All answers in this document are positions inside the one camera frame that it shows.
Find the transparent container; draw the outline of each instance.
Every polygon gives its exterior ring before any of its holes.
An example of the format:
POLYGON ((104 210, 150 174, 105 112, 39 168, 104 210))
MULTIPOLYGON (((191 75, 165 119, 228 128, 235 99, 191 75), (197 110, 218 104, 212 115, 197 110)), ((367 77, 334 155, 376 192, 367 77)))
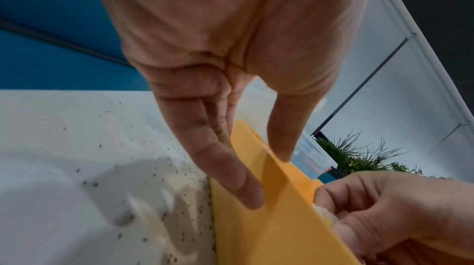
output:
POLYGON ((337 163, 306 132, 303 132, 296 144, 291 163, 311 180, 317 179, 331 167, 337 167, 337 163))

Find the speckled tabletop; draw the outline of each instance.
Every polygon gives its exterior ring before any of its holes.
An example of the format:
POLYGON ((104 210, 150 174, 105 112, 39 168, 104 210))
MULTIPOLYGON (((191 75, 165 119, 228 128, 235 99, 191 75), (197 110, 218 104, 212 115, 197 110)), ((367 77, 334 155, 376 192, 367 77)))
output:
POLYGON ((0 264, 212 265, 214 247, 207 178, 151 93, 0 91, 0 264))

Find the yellow paper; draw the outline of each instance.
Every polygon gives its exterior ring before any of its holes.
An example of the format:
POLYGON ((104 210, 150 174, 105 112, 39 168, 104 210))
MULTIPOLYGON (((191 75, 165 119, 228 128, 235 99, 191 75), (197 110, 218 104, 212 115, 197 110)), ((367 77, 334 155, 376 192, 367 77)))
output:
POLYGON ((357 259, 313 210, 311 181, 271 154, 261 138, 238 120, 231 135, 237 155, 262 183, 266 202, 245 209, 211 181, 219 265, 357 265, 357 259))

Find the human hand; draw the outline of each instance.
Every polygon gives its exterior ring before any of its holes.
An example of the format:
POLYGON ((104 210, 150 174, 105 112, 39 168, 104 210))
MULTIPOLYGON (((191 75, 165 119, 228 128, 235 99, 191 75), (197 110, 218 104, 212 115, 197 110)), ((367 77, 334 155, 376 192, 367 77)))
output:
POLYGON ((315 193, 357 257, 391 265, 474 264, 474 185, 400 172, 360 172, 315 193))
POLYGON ((278 92, 268 124, 289 160, 336 80, 367 0, 103 0, 122 50, 147 79, 192 160, 248 208, 264 193, 229 141, 255 75, 278 92))

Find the green foliage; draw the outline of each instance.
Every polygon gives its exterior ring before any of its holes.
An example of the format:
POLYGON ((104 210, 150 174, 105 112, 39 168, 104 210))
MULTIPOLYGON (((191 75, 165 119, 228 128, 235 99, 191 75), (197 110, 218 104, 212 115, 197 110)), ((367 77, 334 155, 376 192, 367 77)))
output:
POLYGON ((403 154, 403 152, 401 149, 391 150, 387 148, 383 139, 381 139, 380 144, 375 149, 370 150, 370 145, 358 148, 355 143, 359 136, 360 133, 349 134, 344 139, 339 138, 335 143, 322 138, 316 141, 336 161, 338 164, 337 168, 344 176, 357 171, 376 170, 392 170, 423 175, 421 169, 410 169, 408 166, 398 162, 385 164, 387 159, 403 154))

